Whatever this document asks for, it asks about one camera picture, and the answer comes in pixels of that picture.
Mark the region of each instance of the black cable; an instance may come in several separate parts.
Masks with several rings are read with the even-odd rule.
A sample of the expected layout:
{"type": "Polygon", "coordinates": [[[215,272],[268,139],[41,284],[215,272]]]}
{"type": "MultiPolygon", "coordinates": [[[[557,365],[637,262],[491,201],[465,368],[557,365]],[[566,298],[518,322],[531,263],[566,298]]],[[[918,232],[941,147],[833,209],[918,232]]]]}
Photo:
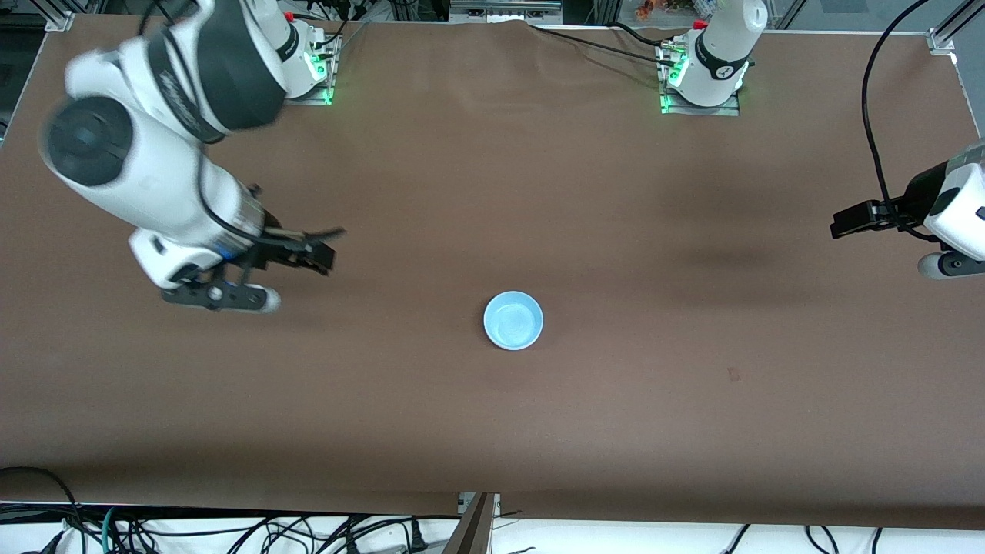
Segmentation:
{"type": "Polygon", "coordinates": [[[252,527],[250,527],[250,528],[248,528],[248,529],[246,530],[246,532],[245,532],[245,533],[244,533],[243,535],[241,535],[241,536],[240,536],[240,537],[239,537],[239,538],[238,538],[238,539],[237,539],[237,540],[236,540],[236,541],[235,541],[235,542],[234,542],[234,543],[232,544],[232,546],[230,546],[230,549],[229,549],[229,550],[227,550],[227,554],[236,554],[237,552],[239,552],[239,549],[240,549],[240,548],[242,548],[242,546],[243,546],[243,544],[245,544],[245,543],[246,543],[246,540],[247,540],[247,539],[249,539],[249,537],[250,537],[250,536],[251,536],[251,535],[252,535],[253,533],[255,533],[257,529],[259,529],[259,528],[260,528],[260,527],[262,527],[262,526],[265,526],[265,525],[266,525],[266,524],[267,524],[268,522],[270,522],[271,520],[273,520],[273,518],[264,518],[264,519],[262,519],[261,521],[259,521],[258,523],[256,523],[255,525],[253,525],[252,527]]]}
{"type": "Polygon", "coordinates": [[[862,77],[862,125],[865,127],[865,136],[869,141],[869,150],[872,151],[872,160],[876,166],[876,179],[879,181],[879,190],[883,194],[883,203],[886,205],[886,212],[889,215],[889,220],[895,223],[896,228],[901,231],[909,233],[911,236],[920,239],[921,241],[927,242],[939,242],[936,237],[931,235],[925,235],[918,231],[914,231],[908,224],[903,223],[899,217],[899,213],[896,212],[896,207],[892,204],[892,199],[889,197],[889,188],[886,184],[886,175],[883,173],[883,160],[879,155],[879,148],[876,147],[876,137],[872,132],[872,123],[869,121],[869,79],[872,76],[872,68],[876,63],[876,56],[879,55],[880,50],[883,49],[883,43],[889,38],[889,34],[892,33],[896,26],[899,25],[907,16],[913,13],[914,10],[926,4],[929,0],[917,0],[910,7],[902,11],[896,19],[892,20],[889,27],[883,31],[880,35],[879,40],[876,41],[876,46],[872,49],[872,54],[869,56],[869,63],[865,67],[865,75],[862,77]]]}
{"type": "MultiPolygon", "coordinates": [[[[72,509],[72,514],[75,516],[75,520],[79,525],[84,526],[85,520],[82,519],[82,515],[79,513],[79,503],[75,500],[75,495],[72,494],[72,490],[68,488],[65,481],[62,481],[61,477],[55,475],[54,472],[48,471],[42,467],[33,467],[30,465],[11,465],[8,467],[0,467],[0,477],[3,475],[11,475],[15,473],[34,473],[36,475],[43,475],[48,479],[54,481],[58,488],[62,490],[65,494],[65,498],[68,499],[68,504],[72,509]]],[[[86,540],[85,535],[82,537],[82,552],[86,554],[89,551],[89,541],[86,540]]]]}
{"type": "Polygon", "coordinates": [[[832,535],[831,534],[831,531],[829,531],[827,529],[827,527],[824,526],[824,525],[821,525],[821,530],[824,531],[824,534],[827,535],[827,539],[831,541],[831,549],[832,549],[832,552],[828,552],[827,550],[824,550],[823,548],[821,548],[821,546],[818,544],[818,542],[814,540],[814,535],[811,534],[811,526],[810,525],[804,525],[804,534],[807,535],[807,539],[811,541],[811,544],[816,549],[818,549],[818,551],[821,554],[838,554],[838,543],[834,541],[834,535],[832,535]]]}
{"type": "Polygon", "coordinates": [[[325,5],[324,4],[322,4],[321,2],[315,2],[315,4],[318,4],[318,7],[321,8],[321,13],[322,13],[322,15],[325,16],[325,21],[329,21],[329,20],[332,19],[332,18],[328,17],[328,12],[325,10],[325,5]]]}
{"type": "Polygon", "coordinates": [[[303,542],[301,542],[300,540],[298,540],[295,537],[288,536],[288,532],[290,532],[296,525],[298,525],[299,523],[301,523],[303,521],[306,521],[306,520],[307,520],[307,517],[298,518],[294,523],[291,523],[290,525],[287,525],[287,526],[280,525],[280,524],[276,523],[275,521],[271,521],[271,523],[273,524],[273,527],[277,529],[277,531],[275,533],[270,532],[270,528],[271,528],[272,525],[271,525],[271,523],[268,523],[267,524],[267,538],[264,539],[264,545],[260,548],[260,553],[261,554],[268,554],[270,552],[271,546],[274,545],[274,542],[276,542],[279,538],[282,538],[283,537],[283,538],[286,538],[287,540],[292,540],[294,542],[300,543],[300,545],[304,547],[304,552],[306,554],[310,554],[310,552],[313,551],[313,548],[312,548],[311,551],[309,551],[306,544],[304,544],[303,542]]]}
{"type": "Polygon", "coordinates": [[[582,44],[587,44],[589,46],[594,46],[596,48],[602,48],[603,50],[609,50],[610,52],[615,52],[616,54],[622,54],[623,56],[629,56],[631,58],[641,59],[643,61],[648,61],[650,63],[655,63],[657,65],[673,66],[674,62],[671,60],[662,60],[650,56],[644,56],[642,54],[637,54],[635,52],[628,52],[626,50],[620,50],[618,48],[613,48],[611,46],[606,46],[605,44],[599,44],[598,42],[592,42],[591,40],[585,40],[584,38],[579,38],[577,36],[565,35],[564,33],[558,33],[556,31],[551,31],[550,29],[541,29],[540,27],[531,26],[531,29],[536,29],[541,33],[547,35],[554,35],[560,38],[566,38],[568,40],[573,40],[575,42],[581,42],[582,44]]]}
{"type": "Polygon", "coordinates": [[[876,554],[876,549],[879,548],[879,539],[883,536],[883,528],[876,527],[876,534],[872,536],[872,554],[876,554]]]}
{"type": "Polygon", "coordinates": [[[629,36],[632,36],[633,38],[635,38],[636,40],[639,40],[640,42],[642,42],[644,44],[649,44],[650,46],[659,46],[660,45],[660,40],[650,40],[646,36],[643,36],[643,35],[637,33],[636,30],[634,30],[632,27],[630,27],[629,25],[626,25],[624,23],[620,23],[618,21],[613,21],[611,23],[607,23],[606,24],[606,27],[617,27],[619,29],[622,29],[623,31],[629,33],[629,36]]]}
{"type": "Polygon", "coordinates": [[[214,529],[209,531],[192,531],[192,532],[171,532],[171,531],[157,531],[153,529],[147,529],[141,525],[144,529],[143,532],[148,535],[155,536],[206,536],[206,535],[216,535],[216,534],[227,534],[227,533],[239,533],[248,531],[250,527],[237,527],[234,529],[214,529]]]}
{"type": "Polygon", "coordinates": [[[151,14],[154,13],[155,9],[161,11],[161,15],[167,20],[168,25],[174,25],[174,18],[164,9],[161,0],[153,0],[147,5],[144,13],[140,16],[140,24],[137,26],[137,36],[143,35],[147,31],[147,23],[151,19],[151,14]]]}
{"type": "Polygon", "coordinates": [[[404,529],[404,539],[407,541],[407,554],[413,554],[414,546],[411,544],[411,531],[407,530],[407,526],[403,523],[400,524],[400,528],[404,529]]]}
{"type": "Polygon", "coordinates": [[[359,540],[359,539],[367,536],[370,533],[376,532],[376,531],[378,531],[378,530],[380,530],[380,529],[382,529],[384,527],[388,527],[390,525],[403,524],[403,523],[405,523],[407,521],[411,521],[413,519],[460,519],[460,518],[458,518],[457,516],[426,516],[426,517],[422,517],[422,518],[408,517],[408,518],[381,519],[380,521],[374,521],[373,523],[370,523],[369,525],[367,525],[365,527],[360,527],[358,529],[353,529],[353,532],[351,533],[351,536],[347,536],[346,537],[346,542],[342,546],[340,546],[338,549],[336,549],[332,554],[340,554],[343,550],[346,549],[346,546],[350,542],[356,542],[357,540],[359,540]]]}
{"type": "Polygon", "coordinates": [[[732,544],[725,549],[725,552],[722,554],[735,554],[736,548],[739,548],[739,543],[742,542],[743,535],[746,534],[746,531],[748,531],[751,526],[752,525],[750,523],[743,525],[739,529],[739,532],[736,533],[735,538],[732,539],[732,544]]]}
{"type": "Polygon", "coordinates": [[[346,527],[348,525],[360,523],[360,522],[363,522],[363,521],[365,521],[367,519],[369,519],[369,516],[363,516],[363,515],[349,516],[348,518],[346,518],[346,520],[341,525],[339,525],[338,527],[336,527],[335,530],[332,531],[332,533],[328,535],[328,537],[326,537],[324,539],[324,542],[318,548],[318,550],[316,550],[314,552],[314,554],[322,554],[322,552],[328,550],[328,548],[332,544],[334,544],[335,541],[339,540],[339,538],[342,536],[342,533],[345,532],[346,527]]]}
{"type": "Polygon", "coordinates": [[[348,22],[349,22],[349,20],[342,20],[342,25],[340,25],[339,28],[335,30],[335,33],[333,35],[329,36],[325,40],[322,40],[321,42],[316,42],[315,45],[314,45],[314,47],[315,48],[320,48],[320,47],[324,46],[325,44],[328,44],[332,40],[335,40],[339,35],[342,34],[342,29],[344,29],[346,27],[346,23],[348,23],[348,22]]]}

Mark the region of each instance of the metal frame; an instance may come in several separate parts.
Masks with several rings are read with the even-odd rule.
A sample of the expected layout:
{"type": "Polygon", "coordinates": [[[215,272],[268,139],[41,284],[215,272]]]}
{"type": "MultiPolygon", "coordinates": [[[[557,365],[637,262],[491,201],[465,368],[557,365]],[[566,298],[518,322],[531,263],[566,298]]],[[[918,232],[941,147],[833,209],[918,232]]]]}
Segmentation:
{"type": "Polygon", "coordinates": [[[441,554],[487,554],[495,512],[495,493],[477,493],[441,554]]]}
{"type": "Polygon", "coordinates": [[[954,37],[982,11],[985,11],[985,0],[963,0],[939,25],[927,32],[931,52],[935,55],[952,53],[954,37]]]}

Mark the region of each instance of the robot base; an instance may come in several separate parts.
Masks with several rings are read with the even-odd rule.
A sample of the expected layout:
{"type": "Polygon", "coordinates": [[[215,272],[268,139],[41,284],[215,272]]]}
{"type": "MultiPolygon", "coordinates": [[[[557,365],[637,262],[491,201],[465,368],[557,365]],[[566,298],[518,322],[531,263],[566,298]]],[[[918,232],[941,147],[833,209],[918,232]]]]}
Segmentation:
{"type": "MultiPolygon", "coordinates": [[[[687,46],[685,44],[681,44],[679,38],[679,36],[675,36],[673,39],[665,42],[664,45],[656,46],[654,49],[657,54],[657,59],[669,59],[677,64],[687,63],[687,57],[684,56],[687,51],[687,46]]],[[[732,96],[729,97],[729,100],[725,101],[722,105],[716,105],[713,107],[703,107],[686,101],[684,97],[681,96],[681,93],[668,84],[671,80],[672,74],[678,70],[679,69],[676,67],[667,67],[664,65],[657,66],[657,80],[660,82],[661,113],[681,113],[684,115],[739,115],[738,93],[733,93],[732,96]]]]}
{"type": "MultiPolygon", "coordinates": [[[[320,43],[325,40],[325,32],[318,27],[313,28],[314,40],[320,43]]],[[[330,42],[316,50],[311,50],[307,55],[310,56],[311,65],[314,71],[325,75],[325,79],[319,82],[307,94],[295,99],[284,101],[286,105],[332,105],[335,97],[335,78],[339,74],[339,55],[342,52],[342,36],[332,38],[330,42]]]]}

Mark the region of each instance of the power cord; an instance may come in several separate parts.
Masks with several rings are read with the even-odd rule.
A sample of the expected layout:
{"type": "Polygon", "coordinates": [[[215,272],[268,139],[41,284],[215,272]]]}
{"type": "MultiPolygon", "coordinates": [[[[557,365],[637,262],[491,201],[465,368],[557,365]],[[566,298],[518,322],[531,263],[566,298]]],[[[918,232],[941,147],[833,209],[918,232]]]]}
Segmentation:
{"type": "MultiPolygon", "coordinates": [[[[55,484],[58,485],[58,488],[62,490],[62,493],[65,495],[65,498],[68,499],[68,504],[72,511],[72,516],[74,516],[75,518],[75,523],[77,523],[79,527],[85,526],[86,521],[82,519],[82,514],[79,513],[79,503],[76,502],[75,495],[72,494],[72,490],[68,488],[68,485],[65,484],[65,481],[62,481],[61,477],[59,477],[54,472],[49,471],[47,469],[41,467],[33,467],[30,465],[11,465],[8,467],[0,468],[0,477],[4,475],[14,475],[17,473],[32,473],[35,475],[42,475],[54,481],[55,484]]],[[[88,543],[89,540],[87,540],[85,534],[83,534],[82,554],[87,554],[89,552],[88,543]]]]}
{"type": "Polygon", "coordinates": [[[671,60],[660,60],[660,59],[657,59],[655,57],[644,56],[642,54],[637,54],[635,52],[628,52],[626,50],[620,50],[618,48],[613,48],[613,47],[607,46],[605,44],[600,44],[598,42],[592,42],[591,40],[585,40],[584,38],[579,38],[577,36],[571,36],[571,35],[565,35],[564,33],[558,33],[557,31],[552,31],[550,29],[542,29],[540,27],[533,27],[533,26],[531,26],[531,29],[535,29],[535,30],[537,30],[537,31],[539,31],[541,33],[546,34],[546,35],[553,35],[553,36],[557,36],[559,38],[564,38],[566,40],[572,40],[574,42],[581,42],[582,44],[587,44],[589,46],[594,46],[596,48],[601,48],[603,50],[609,50],[610,52],[615,52],[616,54],[622,54],[623,56],[629,56],[631,58],[641,59],[643,61],[648,61],[650,63],[655,63],[657,65],[666,65],[668,67],[674,65],[674,62],[672,62],[671,60]]]}
{"type": "Polygon", "coordinates": [[[635,29],[633,29],[632,27],[630,27],[629,25],[626,25],[624,23],[620,23],[618,21],[613,21],[611,23],[607,23],[606,24],[606,27],[615,27],[615,28],[618,28],[618,29],[622,29],[623,31],[629,33],[629,36],[632,36],[633,38],[635,38],[636,40],[639,40],[640,42],[642,42],[644,44],[648,44],[650,46],[659,46],[660,45],[660,40],[650,40],[646,36],[643,36],[643,35],[637,33],[635,29]]]}
{"type": "Polygon", "coordinates": [[[889,38],[889,34],[896,29],[896,26],[900,24],[907,16],[913,13],[914,10],[926,4],[929,0],[917,0],[911,4],[908,8],[903,10],[896,19],[892,20],[889,27],[883,31],[880,35],[879,40],[876,41],[876,46],[872,49],[872,54],[869,56],[869,63],[866,64],[865,75],[862,77],[862,125],[865,127],[865,136],[869,141],[869,150],[872,151],[872,160],[876,166],[876,179],[879,181],[879,190],[883,194],[883,203],[886,206],[886,213],[889,215],[889,219],[896,224],[896,228],[909,233],[911,236],[920,239],[921,241],[927,242],[940,242],[939,239],[932,235],[926,235],[920,233],[919,231],[914,231],[908,224],[904,223],[900,217],[899,213],[896,211],[896,207],[892,204],[892,199],[889,197],[889,188],[886,184],[886,175],[883,173],[883,160],[879,155],[879,148],[876,147],[876,137],[872,132],[872,123],[869,121],[869,79],[872,76],[872,68],[876,63],[876,56],[879,55],[880,50],[883,49],[883,44],[889,38]]]}
{"type": "Polygon", "coordinates": [[[425,542],[424,536],[421,535],[421,524],[417,518],[411,518],[411,539],[407,543],[407,551],[410,554],[417,554],[418,552],[427,550],[427,543],[425,542]]]}
{"type": "Polygon", "coordinates": [[[737,532],[735,538],[732,539],[732,544],[729,545],[729,547],[726,548],[722,554],[735,554],[736,548],[739,548],[739,543],[742,542],[743,535],[745,535],[746,531],[748,531],[752,526],[753,525],[751,523],[746,523],[740,527],[739,532],[737,532]]]}
{"type": "Polygon", "coordinates": [[[335,30],[335,33],[333,35],[329,36],[328,38],[326,38],[325,40],[323,40],[321,42],[316,42],[315,45],[314,45],[314,47],[315,48],[320,48],[320,47],[324,46],[325,44],[330,43],[332,40],[335,40],[339,35],[342,34],[342,29],[344,29],[346,27],[346,23],[348,23],[348,22],[349,22],[349,20],[342,20],[342,25],[340,25],[339,28],[335,30]]]}
{"type": "Polygon", "coordinates": [[[879,548],[879,539],[883,536],[883,528],[876,527],[876,534],[872,535],[872,554],[877,554],[876,549],[879,548]]]}
{"type": "Polygon", "coordinates": [[[827,540],[831,541],[831,552],[821,548],[817,541],[814,540],[814,535],[811,534],[811,526],[804,525],[804,534],[807,535],[807,539],[811,541],[811,544],[821,553],[821,554],[838,554],[838,543],[834,541],[834,535],[831,531],[824,525],[821,525],[821,530],[827,535],[827,540]]]}

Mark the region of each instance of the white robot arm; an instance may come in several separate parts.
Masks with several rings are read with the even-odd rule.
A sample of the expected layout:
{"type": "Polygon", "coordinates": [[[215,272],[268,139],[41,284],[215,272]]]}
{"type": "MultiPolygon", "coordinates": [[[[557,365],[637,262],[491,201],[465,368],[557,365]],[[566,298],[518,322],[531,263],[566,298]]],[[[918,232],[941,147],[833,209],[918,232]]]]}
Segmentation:
{"type": "Polygon", "coordinates": [[[310,90],[317,72],[294,67],[298,55],[311,67],[307,52],[317,44],[301,42],[309,38],[275,0],[199,0],[193,17],[82,54],[66,69],[71,99],[42,131],[45,162],[137,227],[130,247],[166,301],[272,312],[280,297],[246,282],[252,268],[273,261],[331,269],[334,250],[323,241],[342,230],[280,229],[257,202],[258,189],[213,165],[199,146],[271,123],[288,90],[310,90]],[[237,283],[225,276],[230,264],[243,270],[237,283]]]}
{"type": "Polygon", "coordinates": [[[762,0],[718,0],[705,29],[676,36],[687,45],[686,58],[668,84],[688,102],[703,107],[722,105],[742,86],[749,54],[769,13],[762,0]]]}

